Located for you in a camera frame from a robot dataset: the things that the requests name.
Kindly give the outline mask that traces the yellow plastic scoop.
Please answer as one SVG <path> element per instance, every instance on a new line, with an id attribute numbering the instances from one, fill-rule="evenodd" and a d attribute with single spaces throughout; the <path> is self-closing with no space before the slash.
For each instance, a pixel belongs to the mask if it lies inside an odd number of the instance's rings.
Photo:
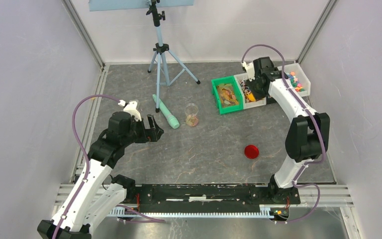
<path id="1" fill-rule="evenodd" d="M 255 102 L 256 101 L 256 99 L 255 99 L 255 97 L 254 97 L 254 95 L 252 93 L 246 94 L 245 95 L 245 99 L 246 99 L 247 102 Z"/>

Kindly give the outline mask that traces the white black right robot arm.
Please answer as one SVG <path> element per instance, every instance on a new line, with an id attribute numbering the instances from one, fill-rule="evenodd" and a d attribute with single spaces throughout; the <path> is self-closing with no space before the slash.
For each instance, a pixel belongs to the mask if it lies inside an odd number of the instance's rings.
<path id="1" fill-rule="evenodd" d="M 290 126 L 285 140 L 286 158 L 268 183 L 271 202 L 280 203 L 297 193 L 297 181 L 317 159 L 325 159 L 328 148 L 330 117 L 318 113 L 306 103 L 292 85 L 284 67 L 278 69 L 269 57 L 242 63 L 248 75 L 246 85 L 255 99 L 271 97 L 285 112 Z"/>

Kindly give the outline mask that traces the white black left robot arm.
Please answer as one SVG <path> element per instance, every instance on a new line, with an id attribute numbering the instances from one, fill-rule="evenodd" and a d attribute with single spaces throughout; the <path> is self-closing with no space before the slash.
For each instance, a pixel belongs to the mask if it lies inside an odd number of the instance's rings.
<path id="1" fill-rule="evenodd" d="M 42 220 L 37 231 L 44 239 L 90 239 L 121 202 L 130 203 L 136 198 L 135 181 L 122 175 L 113 178 L 104 193 L 96 193 L 107 176 L 131 144 L 157 142 L 164 133 L 152 115 L 147 116 L 149 128 L 142 118 L 128 112 L 115 112 L 108 127 L 95 141 L 87 154 L 86 166 L 68 198 L 52 217 Z"/>

